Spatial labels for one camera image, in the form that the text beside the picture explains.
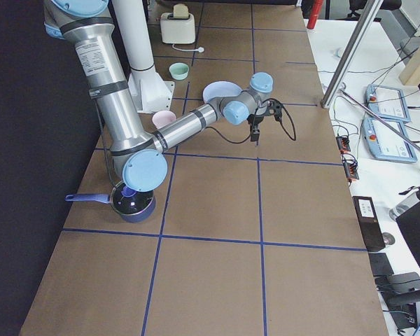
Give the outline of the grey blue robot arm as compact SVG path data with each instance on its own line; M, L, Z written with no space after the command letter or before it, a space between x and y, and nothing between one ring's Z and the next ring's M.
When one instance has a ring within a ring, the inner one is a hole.
M224 94L154 132L142 112L165 108L172 91L155 69L144 5L140 1L45 1L45 30L73 44L112 138L116 175L138 192L156 189L167 175L164 154L224 118L238 125L263 116L273 90L265 72L252 75L235 96Z

